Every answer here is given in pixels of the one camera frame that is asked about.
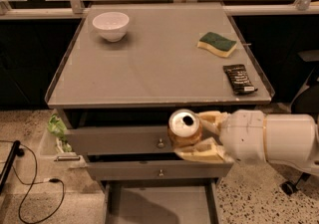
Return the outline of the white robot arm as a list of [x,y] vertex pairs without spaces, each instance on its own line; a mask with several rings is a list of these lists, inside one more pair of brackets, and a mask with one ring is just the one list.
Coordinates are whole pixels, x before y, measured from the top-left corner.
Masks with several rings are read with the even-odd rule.
[[180,110],[169,118],[168,136],[184,160],[269,162],[319,174],[318,127],[309,114]]

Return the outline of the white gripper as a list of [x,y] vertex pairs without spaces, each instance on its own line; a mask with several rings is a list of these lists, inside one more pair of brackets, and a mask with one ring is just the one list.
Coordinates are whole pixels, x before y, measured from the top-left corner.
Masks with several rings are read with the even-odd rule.
[[239,110],[229,115],[208,111],[197,116],[205,129],[219,135],[223,145],[209,137],[195,145],[176,148],[174,152],[180,158],[209,164],[232,163],[233,159],[245,163],[266,160],[263,112]]

